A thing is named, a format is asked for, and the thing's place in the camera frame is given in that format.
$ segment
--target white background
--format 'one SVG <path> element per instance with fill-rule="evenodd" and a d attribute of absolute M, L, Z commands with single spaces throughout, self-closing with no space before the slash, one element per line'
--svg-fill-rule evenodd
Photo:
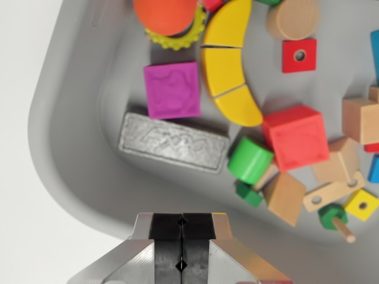
<path fill-rule="evenodd" d="M 40 182 L 29 154 L 29 107 L 61 3 L 0 0 L 2 284 L 66 283 L 121 242 L 61 209 Z"/>

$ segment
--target small red block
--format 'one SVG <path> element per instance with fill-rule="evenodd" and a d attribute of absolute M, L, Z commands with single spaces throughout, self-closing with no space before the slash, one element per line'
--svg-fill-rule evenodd
<path fill-rule="evenodd" d="M 317 40 L 283 41 L 283 73 L 316 70 Z"/>
<path fill-rule="evenodd" d="M 224 5 L 223 0 L 204 0 L 204 6 L 207 11 L 214 12 L 219 9 L 222 5 Z"/>
<path fill-rule="evenodd" d="M 308 106 L 267 115 L 262 129 L 281 172 L 329 159 L 322 114 Z"/>
<path fill-rule="evenodd" d="M 379 153 L 379 143 L 365 145 L 367 153 Z"/>

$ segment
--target curved yellow block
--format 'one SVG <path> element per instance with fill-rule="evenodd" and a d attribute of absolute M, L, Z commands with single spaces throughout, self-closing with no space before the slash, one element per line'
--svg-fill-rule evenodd
<path fill-rule="evenodd" d="M 211 96 L 245 83 L 241 49 L 202 49 L 203 69 Z"/>
<path fill-rule="evenodd" d="M 263 122 L 262 113 L 246 85 L 216 98 L 214 102 L 223 115 L 235 124 L 254 127 Z"/>
<path fill-rule="evenodd" d="M 204 36 L 204 44 L 243 47 L 252 0 L 232 0 L 213 17 Z"/>

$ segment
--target wooden cube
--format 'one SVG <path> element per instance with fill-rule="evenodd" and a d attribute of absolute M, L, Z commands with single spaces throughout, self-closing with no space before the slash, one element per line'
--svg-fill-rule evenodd
<path fill-rule="evenodd" d="M 295 227 L 306 187 L 289 173 L 278 174 L 263 191 L 268 209 Z"/>
<path fill-rule="evenodd" d="M 329 144 L 330 159 L 313 165 L 316 177 L 322 182 L 352 182 L 360 168 L 355 146 L 356 142 L 348 137 Z"/>
<path fill-rule="evenodd" d="M 364 98 L 342 102 L 343 133 L 359 144 L 379 142 L 379 104 Z"/>

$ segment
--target green nut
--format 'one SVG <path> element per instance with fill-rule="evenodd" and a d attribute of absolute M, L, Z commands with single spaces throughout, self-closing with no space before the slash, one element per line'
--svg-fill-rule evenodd
<path fill-rule="evenodd" d="M 237 194 L 244 199 L 248 204 L 258 207 L 263 200 L 263 196 L 259 195 L 257 192 L 253 191 L 251 186 L 240 183 L 237 185 Z"/>
<path fill-rule="evenodd" d="M 276 6 L 282 2 L 282 0 L 257 0 L 257 2 L 269 5 L 271 7 Z"/>
<path fill-rule="evenodd" d="M 253 185 L 265 173 L 273 158 L 273 152 L 243 137 L 227 167 L 236 178 Z"/>
<path fill-rule="evenodd" d="M 339 204 L 329 204 L 319 210 L 319 217 L 322 226 L 327 230 L 337 230 L 333 225 L 333 219 L 338 217 L 347 224 L 348 216 L 344 208 Z"/>

